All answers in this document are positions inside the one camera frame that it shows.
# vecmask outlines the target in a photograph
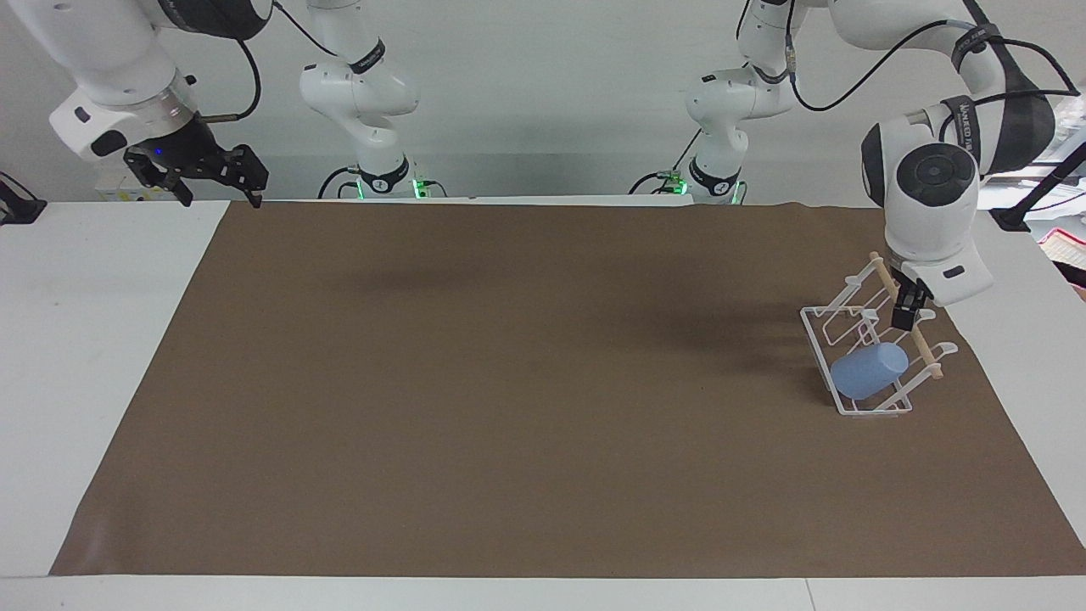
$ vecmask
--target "white robot link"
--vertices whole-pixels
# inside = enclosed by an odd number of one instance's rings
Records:
[[[384,59],[364,0],[308,0],[321,44],[334,61],[305,66],[302,97],[350,136],[366,195],[388,196],[411,174],[390,116],[418,107],[415,81]]]
[[[828,110],[796,97],[792,38],[816,8],[829,9],[853,46],[945,53],[972,96],[884,120],[861,147],[864,186],[885,208],[886,243],[901,282],[894,326],[909,330],[927,298],[943,307],[993,283],[971,234],[980,180],[1035,160],[1051,141],[1055,114],[974,0],[754,0],[738,28],[747,64],[706,75],[687,96],[704,131],[686,168],[695,199],[731,196],[747,152],[741,120],[797,103]]]
[[[123,155],[140,182],[166,189],[186,205],[192,192],[182,178],[235,187],[260,206],[267,169],[248,145],[226,151],[216,143],[197,109],[194,79],[178,72],[156,31],[176,27],[236,39],[248,54],[244,40],[264,27],[270,0],[9,2],[78,86],[50,123],[80,157]]]

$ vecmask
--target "robot elbow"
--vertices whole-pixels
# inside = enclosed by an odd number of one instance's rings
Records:
[[[355,106],[361,114],[411,114],[418,107],[419,98],[415,79],[383,62],[354,85]]]
[[[708,133],[748,118],[754,105],[755,90],[749,74],[743,69],[704,76],[686,96],[686,112]]]

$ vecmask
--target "white wall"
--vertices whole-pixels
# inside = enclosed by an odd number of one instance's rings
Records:
[[[307,22],[303,0],[283,1]],[[983,4],[1006,34],[1045,44],[1073,76],[1086,75],[1081,0]],[[624,192],[670,166],[696,129],[683,105],[686,85],[740,63],[741,8],[740,0],[399,0],[375,2],[374,13],[390,59],[424,86],[419,111],[397,120],[408,155],[453,194],[487,195]],[[180,31],[162,38],[199,77],[204,112],[245,106],[251,81],[235,43]],[[817,102],[879,56],[841,41],[824,11],[798,44],[803,89]],[[273,174],[269,196],[314,196],[329,170],[352,162],[342,135],[298,93],[301,66],[321,55],[279,15],[251,46],[265,98],[251,118],[216,127],[219,141],[256,149]],[[1058,84],[1041,61],[1019,55],[1038,84]],[[0,2],[0,168],[50,199],[94,198],[93,173],[48,124],[72,88]],[[750,199],[862,200],[859,142],[871,125],[963,90],[944,58],[909,51],[833,112],[748,123]]]

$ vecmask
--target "wooden dowel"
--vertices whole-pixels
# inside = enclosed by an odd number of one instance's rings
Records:
[[[871,260],[877,260],[875,270],[879,272],[879,279],[881,279],[883,285],[886,287],[886,292],[889,293],[891,297],[896,300],[898,292],[897,284],[894,283],[894,276],[891,275],[882,255],[877,252],[872,252]],[[909,335],[912,338],[912,343],[917,345],[917,352],[920,353],[920,358],[923,359],[924,365],[927,367],[935,366],[935,369],[932,370],[932,378],[935,380],[943,380],[943,366],[935,360],[935,354],[932,353],[932,347],[927,344],[927,340],[920,331],[919,323],[912,327],[912,332]]]

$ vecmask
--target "white table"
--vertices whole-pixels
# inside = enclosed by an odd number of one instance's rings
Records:
[[[684,198],[449,200],[654,205]],[[1086,577],[384,580],[42,577],[226,202],[54,203],[0,228],[0,609],[1086,610]],[[1028,234],[974,234],[998,284],[950,308],[1086,540],[1086,304]]]

